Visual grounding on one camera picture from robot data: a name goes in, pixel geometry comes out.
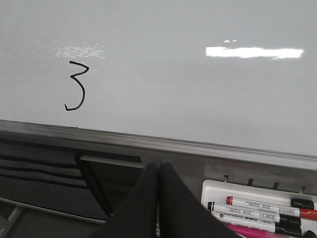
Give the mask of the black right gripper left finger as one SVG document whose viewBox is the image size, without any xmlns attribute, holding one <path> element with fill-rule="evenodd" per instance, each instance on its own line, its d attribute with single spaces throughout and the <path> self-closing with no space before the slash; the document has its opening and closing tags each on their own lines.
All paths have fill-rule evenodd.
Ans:
<svg viewBox="0 0 317 238">
<path fill-rule="evenodd" d="M 158 203 L 158 167 L 145 166 L 128 198 L 89 238 L 155 238 Z"/>
</svg>

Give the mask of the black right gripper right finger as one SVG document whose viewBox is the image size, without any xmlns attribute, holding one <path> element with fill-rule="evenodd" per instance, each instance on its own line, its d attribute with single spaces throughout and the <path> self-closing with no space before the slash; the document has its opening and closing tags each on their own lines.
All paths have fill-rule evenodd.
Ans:
<svg viewBox="0 0 317 238">
<path fill-rule="evenodd" d="M 159 226 L 162 238 L 237 238 L 195 198 L 172 163 L 159 168 Z"/>
</svg>

